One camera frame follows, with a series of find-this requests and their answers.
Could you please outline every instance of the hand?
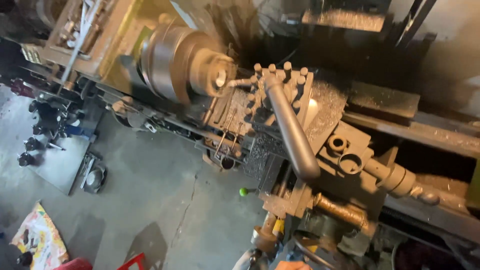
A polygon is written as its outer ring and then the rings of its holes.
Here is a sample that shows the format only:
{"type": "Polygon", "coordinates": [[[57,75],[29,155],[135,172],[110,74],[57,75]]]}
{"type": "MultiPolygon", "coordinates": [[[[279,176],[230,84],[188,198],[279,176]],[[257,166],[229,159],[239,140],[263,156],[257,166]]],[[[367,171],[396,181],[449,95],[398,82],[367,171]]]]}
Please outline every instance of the hand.
{"type": "Polygon", "coordinates": [[[281,261],[275,270],[311,270],[311,268],[302,261],[281,261]]]}

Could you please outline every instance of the lathe handle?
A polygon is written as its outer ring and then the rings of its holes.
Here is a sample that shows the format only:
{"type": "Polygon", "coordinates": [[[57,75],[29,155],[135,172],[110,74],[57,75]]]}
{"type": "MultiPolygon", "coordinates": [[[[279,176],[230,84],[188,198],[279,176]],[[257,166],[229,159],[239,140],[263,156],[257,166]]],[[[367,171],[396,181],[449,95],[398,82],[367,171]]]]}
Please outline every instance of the lathe handle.
{"type": "Polygon", "coordinates": [[[274,75],[268,75],[264,86],[280,127],[293,171],[299,179],[309,185],[315,185],[320,177],[320,167],[307,136],[285,96],[283,83],[274,75]]]}

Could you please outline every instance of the lathe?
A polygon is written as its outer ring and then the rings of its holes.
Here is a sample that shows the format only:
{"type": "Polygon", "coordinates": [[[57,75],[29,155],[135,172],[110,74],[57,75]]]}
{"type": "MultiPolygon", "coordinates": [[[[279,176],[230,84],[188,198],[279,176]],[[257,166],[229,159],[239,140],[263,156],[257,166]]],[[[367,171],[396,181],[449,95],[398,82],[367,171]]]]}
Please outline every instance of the lathe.
{"type": "MultiPolygon", "coordinates": [[[[290,216],[302,219],[303,230],[289,235],[297,250],[330,268],[345,261],[329,253],[371,258],[405,239],[465,268],[479,265],[477,121],[419,111],[420,95],[331,65],[298,66],[289,61],[297,49],[245,66],[232,43],[192,29],[191,16],[169,1],[69,0],[52,15],[53,2],[36,1],[48,10],[37,10],[43,35],[3,33],[21,44],[27,61],[19,65],[36,98],[101,99],[120,124],[177,134],[210,165],[259,180],[255,194],[268,211],[252,236],[260,254],[278,248],[275,223],[290,216]]],[[[414,1],[388,28],[389,1],[325,2],[328,9],[312,1],[278,23],[310,36],[317,27],[381,34],[379,44],[404,53],[435,3],[414,1]]]]}

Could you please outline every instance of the concrete floor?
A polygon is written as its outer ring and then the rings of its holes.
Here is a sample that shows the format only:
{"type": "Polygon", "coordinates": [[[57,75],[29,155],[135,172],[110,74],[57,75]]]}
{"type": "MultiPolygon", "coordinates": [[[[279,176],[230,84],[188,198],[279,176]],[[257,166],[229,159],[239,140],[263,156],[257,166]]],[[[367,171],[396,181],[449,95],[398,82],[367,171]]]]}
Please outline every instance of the concrete floor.
{"type": "MultiPolygon", "coordinates": [[[[240,197],[257,181],[241,172],[217,172],[193,144],[169,133],[135,133],[106,114],[91,147],[103,155],[108,180],[92,195],[75,183],[70,196],[19,168],[23,150],[15,115],[30,99],[0,89],[0,243],[6,245],[37,200],[57,226],[71,258],[95,270],[119,267],[145,252],[148,269],[231,269],[261,224],[262,201],[240,197]]],[[[13,263],[10,246],[6,258],[13,263]]]]}

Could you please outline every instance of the red plastic stool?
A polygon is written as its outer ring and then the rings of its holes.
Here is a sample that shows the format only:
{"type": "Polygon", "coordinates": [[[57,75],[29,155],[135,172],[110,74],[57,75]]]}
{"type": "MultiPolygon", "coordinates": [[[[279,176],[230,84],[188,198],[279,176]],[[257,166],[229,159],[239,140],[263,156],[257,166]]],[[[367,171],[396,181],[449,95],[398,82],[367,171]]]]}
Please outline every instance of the red plastic stool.
{"type": "Polygon", "coordinates": [[[64,263],[54,270],[92,270],[92,265],[85,258],[76,258],[64,263]]]}
{"type": "Polygon", "coordinates": [[[142,260],[145,259],[145,254],[142,252],[137,256],[133,257],[131,260],[127,261],[124,265],[117,268],[117,270],[128,270],[128,268],[135,263],[138,265],[138,270],[144,270],[144,265],[142,264],[142,260]]]}

